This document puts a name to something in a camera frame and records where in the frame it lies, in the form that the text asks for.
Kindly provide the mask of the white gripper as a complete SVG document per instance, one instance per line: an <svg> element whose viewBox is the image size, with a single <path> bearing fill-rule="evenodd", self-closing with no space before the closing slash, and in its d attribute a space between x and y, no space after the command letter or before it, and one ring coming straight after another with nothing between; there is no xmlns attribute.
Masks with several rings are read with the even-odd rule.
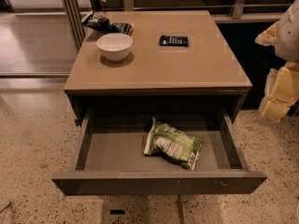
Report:
<svg viewBox="0 0 299 224"><path fill-rule="evenodd" d="M278 22L273 23L257 35L255 43L261 46L274 46L277 28ZM299 63L286 62L278 70L271 68L267 75L264 93L271 101L262 99L261 116L269 120L281 120L290 110L288 106L294 105L299 100Z"/></svg>

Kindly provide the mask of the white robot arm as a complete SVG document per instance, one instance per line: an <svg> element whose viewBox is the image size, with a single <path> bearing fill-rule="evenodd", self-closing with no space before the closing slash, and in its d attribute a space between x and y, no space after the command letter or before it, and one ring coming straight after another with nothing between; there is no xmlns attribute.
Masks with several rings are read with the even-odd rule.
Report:
<svg viewBox="0 0 299 224"><path fill-rule="evenodd" d="M266 78L259 121L270 125L284 118L299 100L299 0L295 0L279 21L255 38L262 46L273 46L283 67L271 68Z"/></svg>

